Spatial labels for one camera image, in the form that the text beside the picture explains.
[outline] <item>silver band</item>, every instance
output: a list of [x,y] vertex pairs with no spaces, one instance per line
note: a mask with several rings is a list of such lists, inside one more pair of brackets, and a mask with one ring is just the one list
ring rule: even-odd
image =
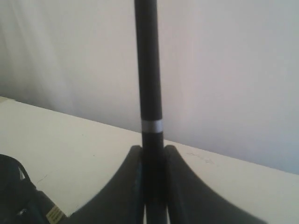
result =
[[145,133],[161,133],[163,132],[163,124],[161,120],[142,120],[142,132]]

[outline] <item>white wall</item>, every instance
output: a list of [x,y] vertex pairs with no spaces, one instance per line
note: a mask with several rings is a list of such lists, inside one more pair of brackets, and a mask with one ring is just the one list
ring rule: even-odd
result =
[[[158,0],[165,138],[299,174],[298,7]],[[0,95],[139,131],[135,42],[133,0],[2,0]]]

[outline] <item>yellow label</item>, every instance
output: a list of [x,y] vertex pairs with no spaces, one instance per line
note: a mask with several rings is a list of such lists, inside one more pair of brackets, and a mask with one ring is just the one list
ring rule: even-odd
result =
[[55,205],[46,215],[50,224],[57,224],[64,213]]

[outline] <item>black tube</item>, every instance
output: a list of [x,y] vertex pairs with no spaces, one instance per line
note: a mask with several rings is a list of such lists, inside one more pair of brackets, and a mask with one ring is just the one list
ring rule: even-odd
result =
[[165,224],[166,178],[157,29],[157,0],[135,0],[144,200],[148,224]]

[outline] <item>white table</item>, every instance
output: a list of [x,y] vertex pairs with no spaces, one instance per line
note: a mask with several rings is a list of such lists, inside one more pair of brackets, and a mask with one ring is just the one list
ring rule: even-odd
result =
[[[98,193],[141,135],[0,98],[0,153],[70,215]],[[299,223],[299,175],[175,145],[213,190],[271,224]]]

